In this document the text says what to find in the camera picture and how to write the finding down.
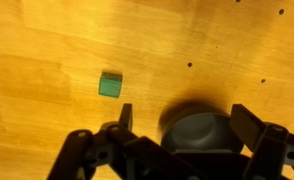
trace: wood grain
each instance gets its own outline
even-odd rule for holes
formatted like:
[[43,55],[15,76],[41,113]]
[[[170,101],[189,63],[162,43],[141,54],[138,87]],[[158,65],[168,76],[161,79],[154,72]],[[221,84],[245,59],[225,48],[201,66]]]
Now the wood grain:
[[[119,99],[98,95],[102,71],[123,74]],[[0,0],[0,179],[45,179],[70,131],[123,103],[159,142],[162,112],[190,100],[294,133],[294,0]]]

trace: green cube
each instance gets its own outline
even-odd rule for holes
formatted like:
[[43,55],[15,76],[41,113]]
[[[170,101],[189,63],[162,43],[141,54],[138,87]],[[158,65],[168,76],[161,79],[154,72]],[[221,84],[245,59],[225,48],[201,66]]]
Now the green cube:
[[99,81],[99,95],[119,98],[122,75],[103,73]]

